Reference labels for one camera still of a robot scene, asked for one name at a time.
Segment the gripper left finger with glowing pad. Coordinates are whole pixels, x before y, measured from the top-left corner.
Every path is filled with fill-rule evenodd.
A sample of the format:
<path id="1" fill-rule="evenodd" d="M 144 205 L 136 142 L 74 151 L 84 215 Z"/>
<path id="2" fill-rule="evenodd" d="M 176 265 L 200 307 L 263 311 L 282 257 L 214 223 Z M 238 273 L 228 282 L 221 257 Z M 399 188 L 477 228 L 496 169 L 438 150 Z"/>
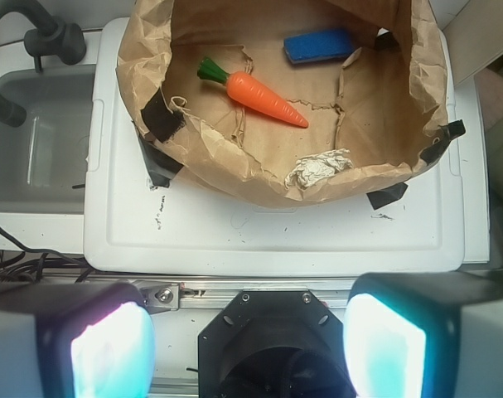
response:
<path id="1" fill-rule="evenodd" d="M 155 332 L 132 284 L 0 284 L 0 397 L 145 397 Z"/>

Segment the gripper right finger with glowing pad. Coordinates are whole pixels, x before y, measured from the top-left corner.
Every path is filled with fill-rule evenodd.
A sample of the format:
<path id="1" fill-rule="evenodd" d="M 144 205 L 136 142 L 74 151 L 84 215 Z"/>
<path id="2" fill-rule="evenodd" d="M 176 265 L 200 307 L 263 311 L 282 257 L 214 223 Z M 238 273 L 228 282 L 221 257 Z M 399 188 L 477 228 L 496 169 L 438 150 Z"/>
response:
<path id="1" fill-rule="evenodd" d="M 503 271 L 363 274 L 343 347 L 359 397 L 503 397 Z"/>

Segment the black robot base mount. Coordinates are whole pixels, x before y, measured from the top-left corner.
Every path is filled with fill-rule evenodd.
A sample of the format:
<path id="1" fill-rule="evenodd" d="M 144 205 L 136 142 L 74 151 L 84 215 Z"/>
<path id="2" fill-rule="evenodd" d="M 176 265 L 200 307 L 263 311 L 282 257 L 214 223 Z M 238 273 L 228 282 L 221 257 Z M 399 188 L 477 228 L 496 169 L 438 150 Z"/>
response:
<path id="1" fill-rule="evenodd" d="M 294 292 L 234 298 L 199 333 L 201 397 L 354 397 L 343 324 Z"/>

